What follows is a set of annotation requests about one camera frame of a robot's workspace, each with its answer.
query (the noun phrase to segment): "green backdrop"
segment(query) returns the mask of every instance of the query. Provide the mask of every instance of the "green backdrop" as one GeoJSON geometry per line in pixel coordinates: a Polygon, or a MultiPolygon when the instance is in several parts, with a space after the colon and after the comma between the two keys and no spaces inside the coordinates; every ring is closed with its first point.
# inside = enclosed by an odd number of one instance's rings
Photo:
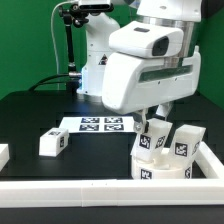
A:
{"type": "MultiPolygon", "coordinates": [[[[1,0],[0,2],[0,98],[27,90],[42,78],[56,74],[50,32],[51,13],[60,0],[1,0]]],[[[121,26],[130,22],[128,6],[117,6],[110,14],[121,26]]],[[[203,20],[199,37],[202,68],[199,91],[224,108],[224,9],[203,20]]],[[[61,72],[67,71],[64,25],[55,16],[55,33],[61,72]]],[[[86,61],[85,30],[73,29],[76,64],[86,61]]]]}

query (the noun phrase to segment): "marker sheet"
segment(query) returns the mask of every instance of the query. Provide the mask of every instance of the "marker sheet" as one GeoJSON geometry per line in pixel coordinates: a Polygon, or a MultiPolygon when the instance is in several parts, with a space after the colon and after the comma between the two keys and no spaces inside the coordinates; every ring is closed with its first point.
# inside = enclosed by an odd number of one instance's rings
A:
{"type": "Polygon", "coordinates": [[[133,132],[133,117],[64,117],[59,128],[69,133],[133,132]]]}

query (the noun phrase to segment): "block with marker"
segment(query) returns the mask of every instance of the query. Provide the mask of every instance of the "block with marker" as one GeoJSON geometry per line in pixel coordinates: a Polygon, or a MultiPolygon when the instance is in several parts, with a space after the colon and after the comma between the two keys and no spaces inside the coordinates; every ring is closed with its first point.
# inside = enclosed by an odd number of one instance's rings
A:
{"type": "Polygon", "coordinates": [[[174,134],[167,163],[187,169],[196,158],[205,128],[183,125],[174,134]]]}
{"type": "Polygon", "coordinates": [[[156,118],[148,120],[148,132],[138,134],[131,155],[145,162],[153,161],[161,155],[172,123],[156,118]]]}
{"type": "Polygon", "coordinates": [[[56,157],[68,145],[68,138],[68,129],[50,129],[40,137],[39,155],[56,157]]]}

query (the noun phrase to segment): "black table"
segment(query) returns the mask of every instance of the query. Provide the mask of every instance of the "black table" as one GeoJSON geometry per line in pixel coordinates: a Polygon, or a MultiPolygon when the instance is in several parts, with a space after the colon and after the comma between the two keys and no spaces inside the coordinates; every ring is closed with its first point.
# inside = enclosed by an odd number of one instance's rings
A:
{"type": "MultiPolygon", "coordinates": [[[[66,91],[14,92],[0,101],[0,143],[10,161],[0,173],[8,180],[128,179],[134,133],[71,134],[56,158],[39,156],[39,138],[64,116],[113,116],[102,105],[78,101],[66,91]]],[[[224,161],[224,113],[196,93],[175,102],[167,144],[182,124],[206,127],[204,141],[224,161]]],[[[197,167],[194,178],[202,174],[197,167]]],[[[0,209],[1,223],[222,223],[224,206],[144,206],[0,209]]]]}

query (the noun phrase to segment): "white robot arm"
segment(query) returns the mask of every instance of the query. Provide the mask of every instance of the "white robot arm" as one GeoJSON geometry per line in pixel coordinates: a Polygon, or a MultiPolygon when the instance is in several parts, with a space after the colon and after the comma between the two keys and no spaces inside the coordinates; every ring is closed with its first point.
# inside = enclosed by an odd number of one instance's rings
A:
{"type": "Polygon", "coordinates": [[[76,27],[85,24],[86,29],[87,62],[81,71],[82,85],[77,90],[78,96],[81,99],[102,102],[105,66],[108,57],[114,52],[109,47],[109,36],[120,29],[115,20],[102,12],[112,11],[113,5],[132,4],[135,1],[69,0],[68,2],[72,5],[70,12],[73,16],[73,24],[76,27]]]}
{"type": "Polygon", "coordinates": [[[110,36],[102,98],[120,114],[192,95],[200,54],[194,31],[201,0],[142,0],[134,21],[110,36]]]}

